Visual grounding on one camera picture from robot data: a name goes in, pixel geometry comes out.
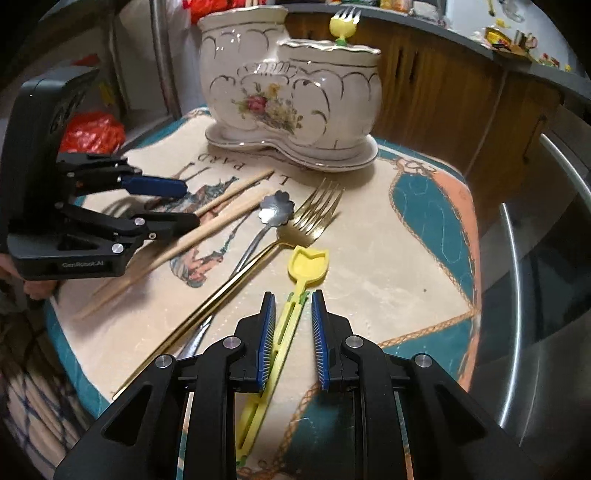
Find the yellow fork handle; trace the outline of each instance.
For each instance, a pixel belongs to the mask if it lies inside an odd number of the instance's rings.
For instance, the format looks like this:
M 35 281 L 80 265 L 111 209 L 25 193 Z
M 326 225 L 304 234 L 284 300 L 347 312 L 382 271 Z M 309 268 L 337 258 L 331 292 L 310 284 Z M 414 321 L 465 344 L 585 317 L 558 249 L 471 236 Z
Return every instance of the yellow fork handle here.
M 281 343 L 281 340 L 285 336 L 285 328 L 287 327 L 287 321 L 290 318 L 290 313 L 292 309 L 295 309 L 296 302 L 293 300 L 293 296 L 290 295 L 290 298 L 285 305 L 283 305 L 283 310 L 281 311 L 281 315 L 279 316 L 279 321 L 275 324 L 275 333 L 273 335 L 273 349 L 277 350 Z
M 289 315 L 289 318 L 285 319 L 287 326 L 285 327 L 285 334 L 283 335 L 281 342 L 276 343 L 276 338 L 273 342 L 273 354 L 275 359 L 271 365 L 271 372 L 269 373 L 269 379 L 267 380 L 265 391 L 262 395 L 257 395 L 255 393 L 248 394 L 246 405 L 244 406 L 242 415 L 238 421 L 236 427 L 236 460 L 238 462 L 247 457 L 252 450 L 256 436 L 258 435 L 262 422 L 265 419 L 267 408 L 271 403 L 273 393 L 279 382 L 279 376 L 281 375 L 281 370 L 283 369 L 285 359 L 290 350 L 291 341 L 293 340 L 297 326 L 300 322 L 301 311 L 304 307 L 303 304 L 288 301 L 283 308 L 283 312 L 289 313 L 293 303 L 295 303 L 295 307 L 291 312 L 291 315 Z

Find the silver spoon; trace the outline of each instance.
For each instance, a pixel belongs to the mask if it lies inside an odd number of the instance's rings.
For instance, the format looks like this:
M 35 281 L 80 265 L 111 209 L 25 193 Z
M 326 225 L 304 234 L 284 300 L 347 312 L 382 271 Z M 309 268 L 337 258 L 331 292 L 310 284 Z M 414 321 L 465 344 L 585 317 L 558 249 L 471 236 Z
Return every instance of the silver spoon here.
M 255 252 L 256 248 L 258 247 L 259 243 L 263 237 L 267 234 L 271 228 L 277 228 L 278 226 L 285 225 L 287 221 L 292 217 L 294 214 L 294 202 L 290 200 L 290 194 L 287 192 L 282 192 L 277 190 L 273 195 L 266 196 L 263 198 L 260 207 L 261 210 L 259 211 L 259 218 L 261 222 L 265 224 L 265 226 L 261 229 L 260 232 L 257 233 L 248 248 L 242 255 L 242 258 L 234 268 L 234 271 L 230 274 L 230 278 L 232 278 L 237 272 L 239 272 L 242 267 L 248 262 L 251 255 Z M 214 317 L 216 316 L 215 313 L 212 313 L 206 320 L 203 322 L 195 332 L 195 335 L 187 342 L 187 344 L 183 347 L 181 352 L 178 354 L 177 358 L 182 360 L 183 358 L 189 358 L 190 356 L 195 355 L 207 329 L 212 324 Z

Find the porcelain saucer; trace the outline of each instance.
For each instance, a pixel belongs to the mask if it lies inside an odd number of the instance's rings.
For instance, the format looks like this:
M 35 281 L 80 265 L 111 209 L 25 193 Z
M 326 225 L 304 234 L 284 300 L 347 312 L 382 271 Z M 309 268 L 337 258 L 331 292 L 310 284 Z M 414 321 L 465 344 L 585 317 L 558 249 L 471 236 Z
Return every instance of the porcelain saucer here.
M 275 148 L 299 165 L 326 172 L 358 170 L 359 168 L 370 165 L 378 156 L 378 144 L 371 135 L 365 137 L 362 148 L 357 155 L 344 160 L 319 160 L 317 158 L 306 157 L 293 151 L 283 142 L 273 139 L 260 141 L 230 140 L 224 137 L 223 127 L 217 122 L 207 127 L 205 137 L 215 147 L 226 148 L 228 150 L 252 152 L 269 147 Z

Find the yellow plastic spoon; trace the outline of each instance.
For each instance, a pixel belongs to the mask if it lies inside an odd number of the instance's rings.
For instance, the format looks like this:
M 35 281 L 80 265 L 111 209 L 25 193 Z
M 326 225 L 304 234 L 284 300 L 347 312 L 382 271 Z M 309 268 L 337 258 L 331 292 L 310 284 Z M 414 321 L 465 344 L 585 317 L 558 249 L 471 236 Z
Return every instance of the yellow plastic spoon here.
M 301 311 L 306 302 L 306 287 L 319 282 L 326 275 L 329 267 L 328 250 L 296 247 L 291 254 L 287 271 L 295 280 L 295 290 L 287 297 L 281 317 L 275 325 L 273 351 L 271 354 L 271 372 L 262 394 L 249 394 L 236 428 L 236 461 L 244 463 L 252 450 L 256 436 L 261 428 L 267 407 L 279 381 L 283 364 L 287 358 L 291 341 L 300 321 Z

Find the metal screw head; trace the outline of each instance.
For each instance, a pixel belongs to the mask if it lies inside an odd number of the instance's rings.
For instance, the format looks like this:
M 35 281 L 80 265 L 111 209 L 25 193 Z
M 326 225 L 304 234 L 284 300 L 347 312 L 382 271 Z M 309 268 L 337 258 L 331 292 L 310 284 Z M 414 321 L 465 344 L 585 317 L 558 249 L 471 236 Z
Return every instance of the metal screw head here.
M 427 368 L 433 365 L 433 359 L 430 356 L 425 355 L 424 353 L 418 354 L 414 358 L 414 362 L 421 368 Z
M 158 368 L 167 368 L 173 363 L 173 358 L 170 355 L 160 355 L 155 363 Z
M 356 335 L 352 335 L 345 339 L 345 343 L 347 344 L 347 346 L 350 346 L 351 348 L 359 348 L 363 345 L 363 339 Z
M 236 347 L 239 347 L 241 343 L 242 342 L 238 337 L 224 338 L 224 341 L 223 341 L 223 345 L 226 348 L 236 348 Z

